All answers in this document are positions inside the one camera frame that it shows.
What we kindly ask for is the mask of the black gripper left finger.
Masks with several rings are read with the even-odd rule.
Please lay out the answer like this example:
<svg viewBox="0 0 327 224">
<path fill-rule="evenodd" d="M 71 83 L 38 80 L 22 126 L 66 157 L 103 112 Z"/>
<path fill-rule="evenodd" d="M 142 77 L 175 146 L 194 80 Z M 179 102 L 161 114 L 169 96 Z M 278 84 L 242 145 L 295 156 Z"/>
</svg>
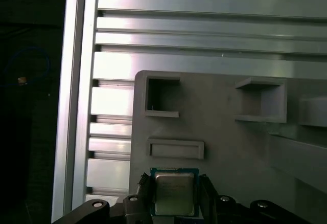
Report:
<svg viewBox="0 0 327 224">
<path fill-rule="evenodd" d="M 123 198 L 113 206 L 102 199 L 83 203 L 54 223 L 152 223 L 150 205 L 154 194 L 154 181 L 144 173 L 135 194 Z"/>
</svg>

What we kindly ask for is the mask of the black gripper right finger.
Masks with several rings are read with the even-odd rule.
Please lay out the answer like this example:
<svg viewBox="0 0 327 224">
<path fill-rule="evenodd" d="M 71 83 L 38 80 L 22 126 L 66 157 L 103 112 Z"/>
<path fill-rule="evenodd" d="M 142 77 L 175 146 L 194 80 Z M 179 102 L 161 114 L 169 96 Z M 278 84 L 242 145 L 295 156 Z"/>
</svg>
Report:
<svg viewBox="0 0 327 224">
<path fill-rule="evenodd" d="M 268 200 L 255 200 L 246 207 L 231 196 L 219 195 L 205 174 L 199 178 L 199 207 L 205 223 L 297 224 L 301 217 Z"/>
</svg>

